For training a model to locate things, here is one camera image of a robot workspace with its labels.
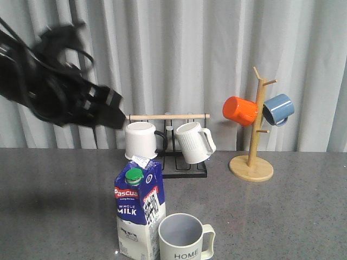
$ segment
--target orange mug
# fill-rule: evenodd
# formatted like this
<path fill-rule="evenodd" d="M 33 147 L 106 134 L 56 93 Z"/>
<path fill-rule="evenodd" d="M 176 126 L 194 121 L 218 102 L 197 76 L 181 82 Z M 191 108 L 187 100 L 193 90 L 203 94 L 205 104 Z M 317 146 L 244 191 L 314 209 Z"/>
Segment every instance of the orange mug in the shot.
<path fill-rule="evenodd" d="M 242 126 L 252 124 L 258 114 L 256 103 L 232 96 L 223 105 L 223 115 L 225 118 L 238 122 Z"/>

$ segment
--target mug handle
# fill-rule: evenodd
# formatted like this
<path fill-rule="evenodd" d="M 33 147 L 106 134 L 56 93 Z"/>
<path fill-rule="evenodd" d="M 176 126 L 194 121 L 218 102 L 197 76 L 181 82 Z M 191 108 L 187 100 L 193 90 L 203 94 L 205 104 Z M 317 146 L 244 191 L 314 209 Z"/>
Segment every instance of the mug handle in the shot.
<path fill-rule="evenodd" d="M 156 149 L 155 153 L 160 154 L 160 153 L 164 153 L 166 149 L 168 149 L 168 137 L 161 131 L 155 130 L 154 134 L 159 135 L 160 137 L 163 138 L 163 149 Z"/>
<path fill-rule="evenodd" d="M 208 244 L 208 248 L 207 250 L 201 252 L 201 260 L 206 260 L 206 259 L 210 259 L 214 254 L 213 244 L 215 241 L 216 232 L 210 224 L 206 224 L 202 226 L 202 233 L 203 234 L 210 233 L 210 241 Z"/>
<path fill-rule="evenodd" d="M 276 126 L 282 126 L 287 122 L 288 118 L 284 118 L 282 122 L 277 123 Z"/>
<path fill-rule="evenodd" d="M 210 129 L 201 128 L 201 132 L 204 133 L 204 136 L 205 136 L 206 139 L 207 139 L 207 143 L 208 143 L 208 145 L 210 146 L 210 151 L 209 151 L 210 154 L 213 154 L 213 153 L 216 151 L 217 147 L 216 147 L 215 143 L 213 142 Z"/>

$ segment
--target wooden pole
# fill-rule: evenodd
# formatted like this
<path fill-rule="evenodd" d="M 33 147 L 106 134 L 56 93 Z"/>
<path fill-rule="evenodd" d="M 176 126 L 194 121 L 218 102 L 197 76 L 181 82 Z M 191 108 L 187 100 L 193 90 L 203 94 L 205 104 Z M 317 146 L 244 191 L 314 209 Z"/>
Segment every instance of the wooden pole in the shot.
<path fill-rule="evenodd" d="M 187 115 L 127 115 L 127 120 L 170 120 L 170 119 L 208 119 L 210 114 L 187 114 Z"/>
<path fill-rule="evenodd" d="M 260 130 L 260 126 L 261 126 L 262 106 L 264 104 L 264 98 L 265 98 L 265 92 L 266 92 L 266 85 L 264 84 L 267 82 L 267 79 L 262 79 L 259 76 L 259 73 L 255 67 L 253 67 L 253 69 L 258 79 L 258 89 L 256 92 L 256 105 L 258 107 L 258 114 L 252 124 L 252 135 L 250 137 L 248 162 L 247 162 L 247 165 L 249 167 L 253 167 L 254 160 L 256 158 L 256 150 L 258 149 L 259 134 L 260 134 L 260 132 L 258 131 Z"/>

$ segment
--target mug rack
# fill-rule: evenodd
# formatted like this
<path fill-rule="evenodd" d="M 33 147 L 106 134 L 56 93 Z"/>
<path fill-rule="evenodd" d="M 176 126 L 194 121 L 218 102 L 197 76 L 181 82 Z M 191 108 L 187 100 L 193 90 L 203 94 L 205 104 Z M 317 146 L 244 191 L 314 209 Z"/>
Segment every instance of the mug rack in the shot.
<path fill-rule="evenodd" d="M 252 124 L 252 135 L 250 138 L 248 155 L 234 157 L 229 162 L 230 170 L 238 177 L 248 181 L 266 181 L 273 176 L 272 165 L 256 156 L 260 133 L 269 133 L 269 130 L 261 129 L 262 110 L 266 88 L 268 85 L 276 83 L 278 80 L 268 81 L 267 78 L 260 77 L 257 69 L 253 67 L 255 76 L 258 79 L 258 89 L 256 92 L 256 105 L 258 114 Z"/>
<path fill-rule="evenodd" d="M 164 115 L 129 115 L 126 117 L 126 120 L 129 123 L 132 121 L 149 121 L 149 120 L 164 120 L 164 131 L 163 133 L 168 137 L 171 136 L 172 143 L 172 151 L 164 151 L 163 153 L 158 154 L 158 158 L 162 159 L 162 170 L 165 169 L 165 163 L 170 159 L 174 161 L 175 164 L 175 172 L 177 173 L 164 173 L 164 179 L 177 179 L 177 178 L 206 178 L 207 177 L 207 168 L 205 161 L 199 162 L 198 164 L 187 164 L 184 162 L 183 164 L 179 163 L 179 160 L 182 161 L 183 154 L 180 150 L 176 148 L 176 138 L 173 120 L 186 120 L 189 122 L 192 120 L 193 122 L 198 119 L 203 119 L 204 128 L 206 128 L 207 119 L 210 118 L 210 114 L 180 114 L 180 115 L 171 115 L 170 113 L 165 113 Z"/>

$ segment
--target white mug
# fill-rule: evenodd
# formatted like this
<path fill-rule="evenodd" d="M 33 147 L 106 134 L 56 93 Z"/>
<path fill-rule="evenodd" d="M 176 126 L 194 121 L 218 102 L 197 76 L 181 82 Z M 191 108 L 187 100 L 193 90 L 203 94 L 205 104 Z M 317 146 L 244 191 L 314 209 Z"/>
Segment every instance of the white mug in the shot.
<path fill-rule="evenodd" d="M 175 131 L 184 160 L 188 164 L 197 164 L 208 159 L 215 151 L 211 131 L 201 128 L 199 122 L 185 123 Z"/>
<path fill-rule="evenodd" d="M 176 213 L 164 218 L 158 228 L 160 260 L 204 260 L 213 254 L 216 233 L 209 224 L 203 225 L 196 217 Z M 209 246 L 202 251 L 203 235 L 209 233 Z"/>
<path fill-rule="evenodd" d="M 156 135 L 163 138 L 163 149 L 157 149 Z M 125 157 L 128 160 L 131 160 L 134 155 L 153 159 L 167 147 L 166 135 L 157 131 L 155 125 L 149 122 L 134 122 L 125 128 Z"/>

